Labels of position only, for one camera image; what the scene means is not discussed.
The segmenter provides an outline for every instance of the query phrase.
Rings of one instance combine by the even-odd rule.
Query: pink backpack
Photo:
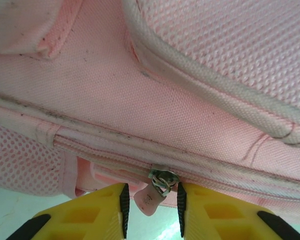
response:
[[[0,0],[0,186],[152,164],[300,223],[300,0]]]

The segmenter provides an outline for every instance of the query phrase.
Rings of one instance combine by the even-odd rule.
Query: zipper tab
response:
[[[148,175],[151,184],[134,195],[137,207],[146,216],[153,215],[172,188],[179,183],[179,177],[166,166],[153,165]]]

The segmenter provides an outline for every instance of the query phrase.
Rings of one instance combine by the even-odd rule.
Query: zipper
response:
[[[111,172],[111,174],[116,177],[121,176],[123,179],[125,176],[128,176],[130,179],[134,178],[138,181],[144,183],[151,183],[149,179],[149,173],[153,167],[154,162],[153,159],[145,160],[131,157],[125,153],[118,153],[113,149],[108,149],[106,147],[98,147],[96,148],[88,146],[84,143],[77,142],[75,140],[69,139],[67,137],[63,137],[60,135],[56,135],[54,139],[54,146],[62,149],[64,151],[70,152],[78,157],[87,159],[95,163],[97,168],[102,168],[104,171]],[[127,145],[124,145],[125,148],[133,148]],[[200,174],[198,172],[189,171],[187,169],[181,169],[180,167],[175,166],[167,166],[168,169],[175,173],[181,182],[193,183],[196,185],[200,185],[209,189],[213,189],[216,191],[224,191],[224,192],[234,192],[245,195],[252,195],[256,197],[261,197],[265,199],[278,199],[285,201],[294,201],[300,202],[300,182],[293,181],[290,179],[282,178],[279,179],[280,182],[285,184],[294,185],[293,187],[286,186],[272,186],[269,184],[270,188],[279,188],[282,189],[281,192],[271,192],[269,189],[265,190],[264,182],[258,182],[258,180],[251,179],[251,183],[254,185],[258,185],[260,187],[246,187],[240,184],[236,184],[236,182],[230,182],[229,179],[225,179],[224,181],[213,179],[204,174]]]

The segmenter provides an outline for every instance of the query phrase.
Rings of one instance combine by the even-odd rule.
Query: metal zipper pull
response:
[[[172,188],[179,183],[179,177],[166,166],[152,165],[148,175],[151,184],[134,195],[137,207],[147,216],[153,215]]]

